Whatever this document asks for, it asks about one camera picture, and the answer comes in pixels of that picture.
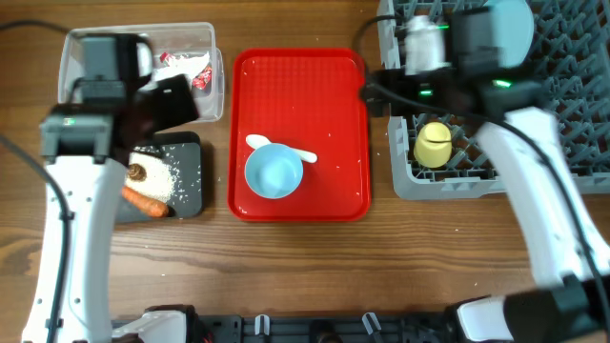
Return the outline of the yellow plastic cup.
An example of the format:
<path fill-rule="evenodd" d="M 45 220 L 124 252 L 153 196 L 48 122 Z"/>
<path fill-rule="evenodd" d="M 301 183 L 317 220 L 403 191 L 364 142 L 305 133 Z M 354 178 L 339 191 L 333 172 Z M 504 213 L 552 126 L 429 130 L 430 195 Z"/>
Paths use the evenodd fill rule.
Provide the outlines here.
<path fill-rule="evenodd" d="M 447 126 L 439 122 L 424 125 L 418 132 L 414 157 L 425 168 L 444 166 L 452 153 L 452 136 Z"/>

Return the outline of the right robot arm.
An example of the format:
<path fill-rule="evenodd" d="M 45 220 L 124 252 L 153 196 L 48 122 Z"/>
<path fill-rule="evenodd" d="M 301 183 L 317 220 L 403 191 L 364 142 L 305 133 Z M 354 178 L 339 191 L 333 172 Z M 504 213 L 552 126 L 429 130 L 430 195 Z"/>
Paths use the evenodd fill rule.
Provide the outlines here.
<path fill-rule="evenodd" d="M 404 320 L 409 341 L 563 342 L 609 328 L 609 244 L 585 207 L 609 190 L 605 1 L 383 1 L 382 69 L 360 96 L 388 113 L 408 200 L 505 193 L 535 288 Z"/>

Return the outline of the red snack wrapper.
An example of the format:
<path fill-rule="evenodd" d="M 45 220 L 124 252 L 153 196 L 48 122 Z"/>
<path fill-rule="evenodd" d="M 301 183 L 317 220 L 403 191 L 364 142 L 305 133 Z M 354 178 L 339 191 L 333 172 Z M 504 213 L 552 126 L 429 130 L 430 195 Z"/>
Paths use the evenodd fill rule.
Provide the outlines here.
<path fill-rule="evenodd" d="M 158 79 L 183 74 L 192 87 L 204 91 L 212 80 L 213 68 L 208 52 L 203 55 L 174 55 L 163 52 L 160 57 L 162 68 L 156 71 Z"/>

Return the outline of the pile of white rice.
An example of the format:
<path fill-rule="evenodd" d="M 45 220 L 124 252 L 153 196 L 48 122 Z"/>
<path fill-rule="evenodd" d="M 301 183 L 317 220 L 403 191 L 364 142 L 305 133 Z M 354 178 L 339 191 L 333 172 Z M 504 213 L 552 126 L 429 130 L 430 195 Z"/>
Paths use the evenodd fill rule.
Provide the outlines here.
<path fill-rule="evenodd" d="M 127 176 L 125 180 L 127 187 L 164 203 L 170 201 L 174 195 L 176 178 L 171 174 L 168 164 L 159 158 L 134 152 L 130 155 L 130 165 L 142 167 L 144 176 L 141 180 Z"/>

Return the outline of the light blue plate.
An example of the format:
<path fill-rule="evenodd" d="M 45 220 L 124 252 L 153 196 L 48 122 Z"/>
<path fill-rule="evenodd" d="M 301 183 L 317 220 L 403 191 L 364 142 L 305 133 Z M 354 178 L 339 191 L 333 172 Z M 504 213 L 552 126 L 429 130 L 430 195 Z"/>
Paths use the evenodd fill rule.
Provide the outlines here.
<path fill-rule="evenodd" d="M 534 17 L 525 0 L 488 0 L 494 43 L 499 48 L 499 64 L 518 67 L 532 45 Z"/>

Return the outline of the brown food ball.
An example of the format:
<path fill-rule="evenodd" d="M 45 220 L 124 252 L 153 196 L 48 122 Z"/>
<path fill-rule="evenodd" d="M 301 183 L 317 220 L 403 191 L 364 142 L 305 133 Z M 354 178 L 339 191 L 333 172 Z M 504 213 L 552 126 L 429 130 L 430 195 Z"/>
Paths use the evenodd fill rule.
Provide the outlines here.
<path fill-rule="evenodd" d="M 128 179 L 134 182 L 144 181 L 147 177 L 146 169 L 140 164 L 130 164 L 127 171 Z"/>

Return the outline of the orange carrot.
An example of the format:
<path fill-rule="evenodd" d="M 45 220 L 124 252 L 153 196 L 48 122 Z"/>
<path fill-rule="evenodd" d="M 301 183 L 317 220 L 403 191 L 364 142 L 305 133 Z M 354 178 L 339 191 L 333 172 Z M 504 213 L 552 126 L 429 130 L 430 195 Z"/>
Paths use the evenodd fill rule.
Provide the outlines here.
<path fill-rule="evenodd" d="M 169 207 L 165 203 L 137 192 L 130 187 L 124 186 L 122 188 L 122 196 L 148 217 L 162 218 L 169 214 Z"/>

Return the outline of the small light blue bowl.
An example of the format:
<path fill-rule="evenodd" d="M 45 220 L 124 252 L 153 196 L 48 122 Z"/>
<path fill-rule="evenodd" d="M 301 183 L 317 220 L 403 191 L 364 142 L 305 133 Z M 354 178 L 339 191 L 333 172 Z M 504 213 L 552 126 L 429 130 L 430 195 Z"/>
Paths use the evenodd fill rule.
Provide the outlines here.
<path fill-rule="evenodd" d="M 299 187 L 303 177 L 303 163 L 291 148 L 272 143 L 249 155 L 244 175 L 248 187 L 256 195 L 280 199 Z"/>

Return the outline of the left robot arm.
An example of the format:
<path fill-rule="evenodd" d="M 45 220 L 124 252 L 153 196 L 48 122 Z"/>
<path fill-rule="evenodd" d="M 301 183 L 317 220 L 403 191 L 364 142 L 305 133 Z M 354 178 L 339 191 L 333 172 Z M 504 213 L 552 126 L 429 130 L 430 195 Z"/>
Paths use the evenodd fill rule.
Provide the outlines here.
<path fill-rule="evenodd" d="M 40 126 L 41 156 L 23 160 L 44 180 L 46 219 L 25 342 L 194 342 L 193 307 L 160 306 L 120 328 L 109 310 L 115 216 L 133 147 L 197 116 L 187 79 L 153 82 L 140 66 L 150 41 L 134 33 L 71 32 L 84 73 Z"/>

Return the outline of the white napkin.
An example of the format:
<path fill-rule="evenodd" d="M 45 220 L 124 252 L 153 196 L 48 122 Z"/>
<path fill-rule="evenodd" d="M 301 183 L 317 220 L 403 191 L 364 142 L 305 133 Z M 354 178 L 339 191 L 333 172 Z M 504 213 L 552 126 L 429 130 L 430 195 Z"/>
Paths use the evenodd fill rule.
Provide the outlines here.
<path fill-rule="evenodd" d="M 205 89 L 212 80 L 213 68 L 211 56 L 208 52 L 203 55 L 171 54 L 163 52 L 158 56 L 160 66 L 154 65 L 155 60 L 150 57 L 147 49 L 139 45 L 139 67 L 144 75 L 151 74 L 152 81 L 160 81 L 184 74 L 191 85 L 198 89 Z"/>

